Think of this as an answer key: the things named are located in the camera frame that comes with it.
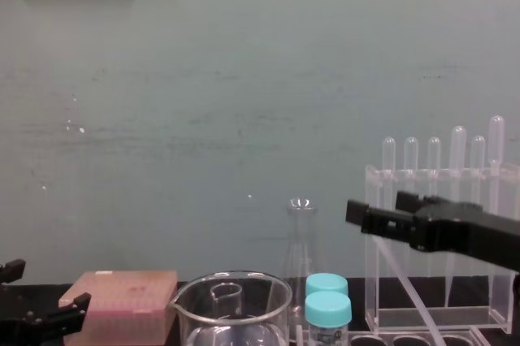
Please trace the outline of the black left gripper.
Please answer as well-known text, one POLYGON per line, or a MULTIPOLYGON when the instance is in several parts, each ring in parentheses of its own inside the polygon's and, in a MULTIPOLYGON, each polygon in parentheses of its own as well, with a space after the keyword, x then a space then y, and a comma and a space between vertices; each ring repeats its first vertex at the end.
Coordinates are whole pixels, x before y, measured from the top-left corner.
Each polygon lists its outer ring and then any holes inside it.
POLYGON ((58 296, 51 287, 3 285, 22 279, 25 266, 23 259, 0 265, 1 345, 61 345, 62 336, 82 330, 91 295, 85 292, 54 311, 58 296), (43 316, 44 331, 39 331, 31 322, 43 316))

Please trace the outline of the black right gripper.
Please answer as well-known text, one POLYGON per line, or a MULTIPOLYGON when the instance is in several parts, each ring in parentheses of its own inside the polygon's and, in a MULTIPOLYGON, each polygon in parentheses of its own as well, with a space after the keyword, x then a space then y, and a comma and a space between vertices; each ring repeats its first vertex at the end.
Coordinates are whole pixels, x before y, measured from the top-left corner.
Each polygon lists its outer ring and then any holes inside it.
POLYGON ((348 200, 345 222, 418 251, 458 253, 519 271, 518 220, 490 214, 480 205, 406 191, 397 192, 395 209, 348 200))

